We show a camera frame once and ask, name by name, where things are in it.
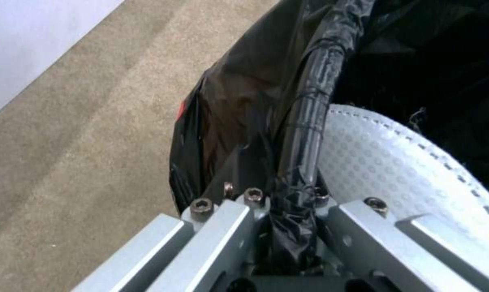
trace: white wall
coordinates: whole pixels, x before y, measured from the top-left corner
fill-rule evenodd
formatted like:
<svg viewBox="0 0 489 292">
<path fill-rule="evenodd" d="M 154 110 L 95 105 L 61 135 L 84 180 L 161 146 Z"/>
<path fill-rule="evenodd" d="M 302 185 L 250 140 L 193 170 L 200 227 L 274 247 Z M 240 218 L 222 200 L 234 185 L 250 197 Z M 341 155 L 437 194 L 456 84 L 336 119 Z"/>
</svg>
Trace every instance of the white wall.
<svg viewBox="0 0 489 292">
<path fill-rule="evenodd" d="M 123 0 L 0 0 L 0 109 Z"/>
</svg>

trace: black plastic bag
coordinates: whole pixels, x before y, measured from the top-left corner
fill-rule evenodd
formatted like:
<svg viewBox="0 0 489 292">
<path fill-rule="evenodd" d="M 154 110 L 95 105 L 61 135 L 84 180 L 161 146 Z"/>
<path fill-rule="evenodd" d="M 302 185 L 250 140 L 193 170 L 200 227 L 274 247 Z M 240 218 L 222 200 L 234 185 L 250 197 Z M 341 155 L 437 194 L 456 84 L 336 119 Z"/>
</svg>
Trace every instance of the black plastic bag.
<svg viewBox="0 0 489 292">
<path fill-rule="evenodd" d="M 489 1 L 379 0 L 370 18 L 356 19 L 360 27 L 342 25 L 343 19 L 332 15 L 335 11 L 355 20 L 361 18 L 355 14 L 358 9 L 368 4 L 281 1 L 203 74 L 174 129 L 170 186 L 179 211 L 203 195 L 237 146 L 258 133 L 268 138 L 274 152 L 269 167 L 278 168 L 287 117 L 299 97 L 308 56 L 342 33 L 358 39 L 345 45 L 350 58 L 333 72 L 331 88 L 324 88 L 333 102 L 407 124 L 450 152 L 489 189 Z M 343 30 L 330 34 L 330 26 Z M 356 29 L 363 34 L 350 31 Z M 302 185 L 307 180 L 300 170 L 292 174 Z M 272 190 L 272 201 L 278 202 L 272 228 L 288 240 L 277 243 L 278 254 L 300 270 L 312 261 L 312 189 L 289 190 L 293 188 L 282 184 Z M 291 203 L 282 203 L 283 198 Z M 283 217 L 293 218 L 283 208 L 300 211 L 302 219 L 295 216 L 290 224 L 276 225 Z M 310 236 L 293 236 L 300 228 Z"/>
</svg>

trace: beige carpet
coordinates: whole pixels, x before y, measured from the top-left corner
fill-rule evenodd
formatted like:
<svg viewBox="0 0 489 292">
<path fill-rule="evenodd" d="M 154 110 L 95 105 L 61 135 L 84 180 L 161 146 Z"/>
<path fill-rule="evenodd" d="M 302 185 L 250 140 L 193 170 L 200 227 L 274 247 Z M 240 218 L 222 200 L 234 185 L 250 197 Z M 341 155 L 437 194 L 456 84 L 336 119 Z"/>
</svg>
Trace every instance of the beige carpet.
<svg viewBox="0 0 489 292">
<path fill-rule="evenodd" d="M 74 287 L 159 213 L 200 74 L 276 0 L 126 0 L 0 111 L 0 291 Z"/>
</svg>

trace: hex socket bolt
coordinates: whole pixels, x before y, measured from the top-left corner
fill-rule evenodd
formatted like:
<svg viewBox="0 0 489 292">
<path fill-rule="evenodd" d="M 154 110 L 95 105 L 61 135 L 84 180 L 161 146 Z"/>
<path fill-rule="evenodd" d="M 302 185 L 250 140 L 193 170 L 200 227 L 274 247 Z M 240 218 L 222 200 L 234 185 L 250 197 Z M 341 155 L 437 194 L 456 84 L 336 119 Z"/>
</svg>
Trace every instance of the hex socket bolt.
<svg viewBox="0 0 489 292">
<path fill-rule="evenodd" d="M 263 191 L 257 187 L 249 187 L 244 191 L 244 203 L 250 208 L 262 208 L 265 201 Z"/>
<path fill-rule="evenodd" d="M 315 188 L 315 207 L 325 207 L 327 205 L 327 202 L 329 202 L 329 198 L 329 194 L 322 194 L 321 190 L 318 187 Z"/>
<path fill-rule="evenodd" d="M 213 214 L 213 203 L 209 198 L 197 198 L 190 204 L 192 219 L 204 222 Z"/>
<path fill-rule="evenodd" d="M 376 211 L 376 213 L 383 216 L 383 218 L 387 217 L 387 213 L 389 211 L 389 207 L 387 204 L 380 198 L 368 197 L 363 200 L 363 203 L 367 204 L 367 206 L 371 207 L 372 210 Z"/>
</svg>

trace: black tube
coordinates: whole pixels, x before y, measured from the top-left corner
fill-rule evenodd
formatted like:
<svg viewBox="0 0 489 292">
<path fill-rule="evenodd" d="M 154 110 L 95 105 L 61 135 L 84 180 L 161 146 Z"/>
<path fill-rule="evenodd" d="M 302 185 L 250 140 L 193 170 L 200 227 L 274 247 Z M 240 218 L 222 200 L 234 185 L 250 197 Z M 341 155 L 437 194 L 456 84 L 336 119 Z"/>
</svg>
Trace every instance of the black tube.
<svg viewBox="0 0 489 292">
<path fill-rule="evenodd" d="M 305 53 L 291 105 L 272 194 L 272 261 L 286 274 L 314 270 L 317 226 L 314 186 L 325 118 L 344 64 L 363 35 L 374 0 L 338 0 Z"/>
</svg>

